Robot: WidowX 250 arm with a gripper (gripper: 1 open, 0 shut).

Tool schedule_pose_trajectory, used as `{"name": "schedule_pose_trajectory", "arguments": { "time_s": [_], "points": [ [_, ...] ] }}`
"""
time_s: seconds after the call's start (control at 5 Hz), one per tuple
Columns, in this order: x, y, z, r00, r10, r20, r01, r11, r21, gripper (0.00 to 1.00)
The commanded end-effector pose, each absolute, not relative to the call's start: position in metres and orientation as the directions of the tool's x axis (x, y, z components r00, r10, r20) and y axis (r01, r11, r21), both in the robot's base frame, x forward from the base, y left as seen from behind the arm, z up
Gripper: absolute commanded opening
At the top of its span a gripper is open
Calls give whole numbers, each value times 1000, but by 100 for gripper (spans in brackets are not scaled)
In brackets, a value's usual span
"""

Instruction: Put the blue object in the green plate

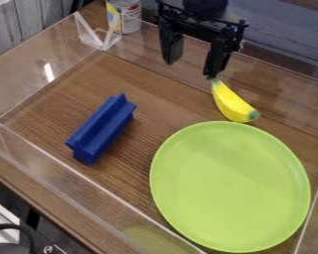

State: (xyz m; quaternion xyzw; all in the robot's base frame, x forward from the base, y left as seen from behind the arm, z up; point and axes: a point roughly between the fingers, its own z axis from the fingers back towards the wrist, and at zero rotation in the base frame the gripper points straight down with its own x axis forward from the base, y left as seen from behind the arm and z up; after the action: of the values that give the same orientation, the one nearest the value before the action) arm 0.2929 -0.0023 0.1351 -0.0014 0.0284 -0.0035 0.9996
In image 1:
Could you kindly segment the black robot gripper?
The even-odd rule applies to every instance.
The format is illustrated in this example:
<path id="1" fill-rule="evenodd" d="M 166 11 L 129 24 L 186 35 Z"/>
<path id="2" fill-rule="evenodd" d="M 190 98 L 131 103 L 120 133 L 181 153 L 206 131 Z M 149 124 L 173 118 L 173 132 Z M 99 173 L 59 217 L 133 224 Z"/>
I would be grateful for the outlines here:
<path id="1" fill-rule="evenodd" d="M 242 49 L 245 17 L 229 7 L 230 0 L 157 0 L 159 43 L 166 64 L 183 54 L 183 34 L 212 42 L 203 75 L 214 79 L 225 70 L 233 52 Z"/>

